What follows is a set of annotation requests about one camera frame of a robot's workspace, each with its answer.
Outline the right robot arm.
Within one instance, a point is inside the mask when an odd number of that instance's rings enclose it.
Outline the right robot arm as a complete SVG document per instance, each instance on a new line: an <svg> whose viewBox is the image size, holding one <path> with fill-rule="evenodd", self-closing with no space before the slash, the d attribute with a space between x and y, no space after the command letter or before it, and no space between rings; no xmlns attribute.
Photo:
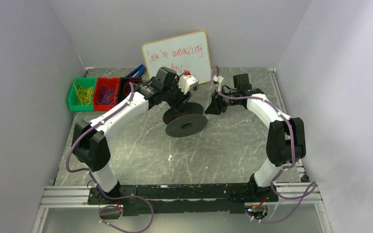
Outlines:
<svg viewBox="0 0 373 233"><path fill-rule="evenodd" d="M213 74L211 103L205 113L220 115L229 106L243 106L256 115L268 128L266 155L261 168L250 178L255 190L270 187L286 169L306 155L304 123L290 117L275 106L258 88L253 88L247 73L233 76L234 87L222 85L223 77Z"/></svg>

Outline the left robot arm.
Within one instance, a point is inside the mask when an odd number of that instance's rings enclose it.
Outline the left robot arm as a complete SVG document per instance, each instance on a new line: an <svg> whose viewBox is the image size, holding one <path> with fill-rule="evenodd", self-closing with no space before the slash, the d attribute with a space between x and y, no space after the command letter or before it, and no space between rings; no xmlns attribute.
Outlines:
<svg viewBox="0 0 373 233"><path fill-rule="evenodd" d="M83 170L108 198L120 197L120 183L110 167L108 139L129 121L162 102L171 109L181 109L198 84L194 75L188 72L178 75L168 67L159 68L148 82L130 83L129 95L111 110L89 122L80 120L75 124L69 155L75 155L84 164Z"/></svg>

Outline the black perforated cable spool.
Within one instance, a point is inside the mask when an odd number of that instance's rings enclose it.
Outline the black perforated cable spool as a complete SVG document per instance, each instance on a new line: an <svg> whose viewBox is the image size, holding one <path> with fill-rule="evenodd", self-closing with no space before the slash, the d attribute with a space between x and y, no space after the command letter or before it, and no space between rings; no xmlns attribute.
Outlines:
<svg viewBox="0 0 373 233"><path fill-rule="evenodd" d="M201 132L208 123L203 111L203 106L196 102L187 102L179 111L168 109L162 117L167 125L165 133L180 138Z"/></svg>

